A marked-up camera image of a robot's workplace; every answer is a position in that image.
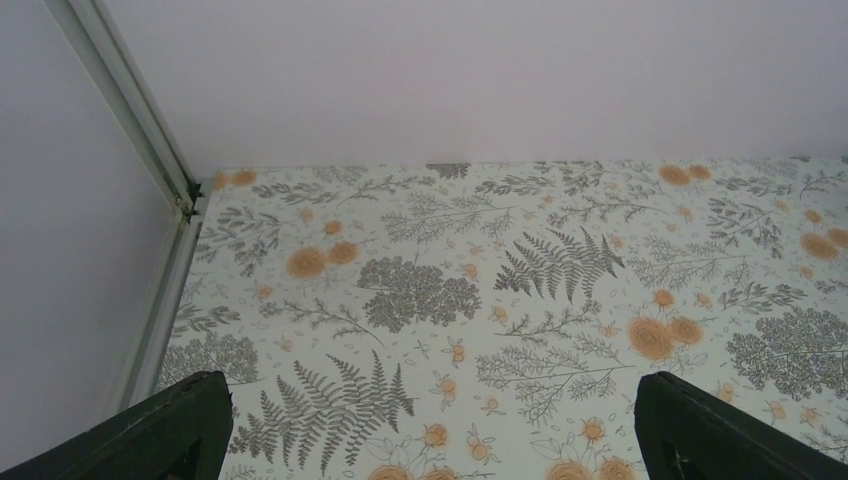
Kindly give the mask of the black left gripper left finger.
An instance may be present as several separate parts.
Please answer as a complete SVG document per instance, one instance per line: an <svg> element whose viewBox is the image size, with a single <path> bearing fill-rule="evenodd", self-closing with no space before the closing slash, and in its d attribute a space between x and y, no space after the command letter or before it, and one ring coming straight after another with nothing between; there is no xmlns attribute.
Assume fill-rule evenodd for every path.
<svg viewBox="0 0 848 480"><path fill-rule="evenodd" d="M217 479L232 430L224 374L200 371L1 477Z"/></svg>

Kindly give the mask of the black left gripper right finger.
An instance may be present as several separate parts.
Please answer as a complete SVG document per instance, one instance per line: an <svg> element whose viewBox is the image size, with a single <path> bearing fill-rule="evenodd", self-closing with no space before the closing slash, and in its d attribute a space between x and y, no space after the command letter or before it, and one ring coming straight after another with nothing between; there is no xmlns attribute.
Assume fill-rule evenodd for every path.
<svg viewBox="0 0 848 480"><path fill-rule="evenodd" d="M847 477L845 463L666 371L640 379L634 422L652 480Z"/></svg>

